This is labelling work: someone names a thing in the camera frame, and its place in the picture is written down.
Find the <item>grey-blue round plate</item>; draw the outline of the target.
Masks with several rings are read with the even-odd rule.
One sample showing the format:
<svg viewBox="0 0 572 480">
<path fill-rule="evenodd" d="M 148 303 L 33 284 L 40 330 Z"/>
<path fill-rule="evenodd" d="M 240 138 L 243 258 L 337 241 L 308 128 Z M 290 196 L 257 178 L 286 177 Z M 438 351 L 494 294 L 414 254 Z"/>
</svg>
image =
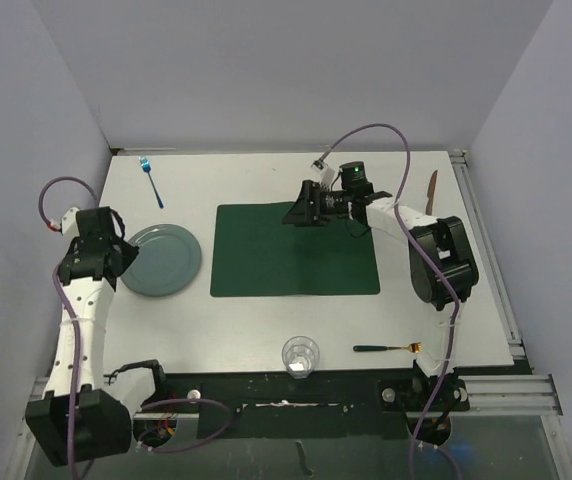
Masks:
<svg viewBox="0 0 572 480">
<path fill-rule="evenodd" d="M 201 268 L 201 246 L 182 226 L 148 226 L 135 233 L 128 243 L 139 250 L 121 280 L 130 291 L 141 296 L 174 295 L 187 287 Z"/>
</svg>

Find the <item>dark green placemat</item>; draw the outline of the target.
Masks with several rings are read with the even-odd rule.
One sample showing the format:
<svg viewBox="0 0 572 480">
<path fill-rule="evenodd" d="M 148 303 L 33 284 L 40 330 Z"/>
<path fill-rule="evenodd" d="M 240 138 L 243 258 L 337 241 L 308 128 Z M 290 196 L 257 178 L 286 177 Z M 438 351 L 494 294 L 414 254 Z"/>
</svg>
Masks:
<svg viewBox="0 0 572 480">
<path fill-rule="evenodd" d="M 346 296 L 380 292 L 372 234 L 347 220 L 282 223 L 290 202 L 217 208 L 213 297 Z"/>
</svg>

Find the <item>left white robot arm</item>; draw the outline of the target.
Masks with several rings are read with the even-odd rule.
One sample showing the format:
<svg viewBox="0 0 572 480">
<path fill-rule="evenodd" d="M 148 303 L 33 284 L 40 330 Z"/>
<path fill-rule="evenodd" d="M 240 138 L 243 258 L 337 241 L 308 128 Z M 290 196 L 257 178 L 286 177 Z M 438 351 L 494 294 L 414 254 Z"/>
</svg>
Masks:
<svg viewBox="0 0 572 480">
<path fill-rule="evenodd" d="M 38 400 L 25 421 L 55 467 L 122 454 L 133 437 L 141 406 L 166 405 L 170 387 L 161 364 L 140 360 L 106 373 L 104 347 L 118 279 L 139 250 L 125 240 L 125 227 L 109 207 L 71 209 L 62 219 L 69 248 L 56 267 L 54 285 L 62 303 L 56 354 Z"/>
</svg>

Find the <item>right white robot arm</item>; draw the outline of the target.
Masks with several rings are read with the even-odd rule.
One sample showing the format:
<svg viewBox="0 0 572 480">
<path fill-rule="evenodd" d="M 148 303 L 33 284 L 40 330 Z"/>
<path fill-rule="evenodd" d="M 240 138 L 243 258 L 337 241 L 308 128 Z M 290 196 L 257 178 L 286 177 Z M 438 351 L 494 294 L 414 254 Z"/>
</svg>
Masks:
<svg viewBox="0 0 572 480">
<path fill-rule="evenodd" d="M 369 181 L 352 182 L 337 191 L 305 180 L 292 207 L 282 219 L 285 225 L 322 227 L 334 219 L 354 220 L 408 245 L 409 274 L 413 291 L 436 312 L 425 321 L 426 334 L 416 357 L 425 374 L 411 384 L 414 402 L 435 408 L 447 396 L 439 376 L 455 367 L 456 328 L 463 304 L 479 281 L 479 270 L 466 229 L 460 218 L 438 218 L 401 204 Z"/>
</svg>

